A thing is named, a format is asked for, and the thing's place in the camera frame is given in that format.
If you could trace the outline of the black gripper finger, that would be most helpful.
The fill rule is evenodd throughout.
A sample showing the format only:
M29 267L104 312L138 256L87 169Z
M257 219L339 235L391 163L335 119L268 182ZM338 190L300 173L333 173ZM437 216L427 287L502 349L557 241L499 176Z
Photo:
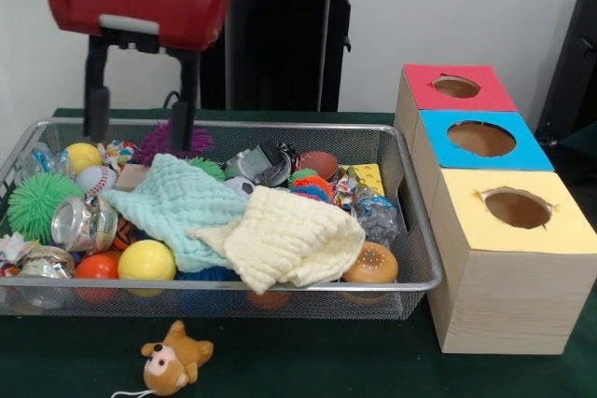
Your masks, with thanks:
M110 92L104 84L109 42L99 36L89 38L85 63L84 135L105 137L109 122Z
M192 149L192 132L199 91L200 54L192 50L168 49L180 63L179 99L172 107L170 147L174 152Z

